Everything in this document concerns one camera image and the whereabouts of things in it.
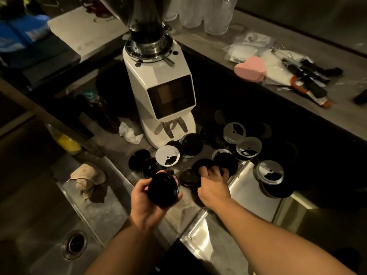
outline beige cloth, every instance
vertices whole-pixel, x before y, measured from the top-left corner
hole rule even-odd
[[[85,200],[89,199],[94,190],[94,185],[104,183],[107,178],[106,174],[92,163],[84,163],[76,169],[69,180],[76,181],[76,188],[83,194]]]

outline crumpled tissue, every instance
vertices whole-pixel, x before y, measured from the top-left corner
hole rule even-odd
[[[126,123],[122,122],[119,127],[119,134],[121,137],[132,144],[140,144],[141,139],[143,138],[144,134],[140,134],[135,136],[134,130],[127,126]]]

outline black tool handle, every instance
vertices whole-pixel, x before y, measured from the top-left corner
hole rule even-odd
[[[327,96],[327,91],[313,82],[309,76],[303,76],[301,81],[304,87],[311,91],[316,98],[322,98]]]

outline left hand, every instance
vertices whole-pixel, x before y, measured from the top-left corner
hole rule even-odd
[[[131,193],[131,221],[142,232],[153,231],[169,208],[160,208],[152,203],[146,194],[147,186],[152,182],[152,179],[141,179],[135,185]],[[178,200],[181,200],[183,193],[178,194]]]

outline hand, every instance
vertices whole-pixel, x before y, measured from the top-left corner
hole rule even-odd
[[[205,166],[199,169],[201,176],[201,187],[197,190],[200,200],[204,205],[214,212],[223,201],[231,199],[231,193],[227,185],[229,172],[223,168],[223,176],[218,166],[207,170]]]
[[[152,179],[139,180],[131,193],[130,219],[142,232],[153,231],[169,209],[162,209],[149,200],[146,190],[151,182]],[[178,194],[177,201],[182,198],[182,195],[183,193]]]

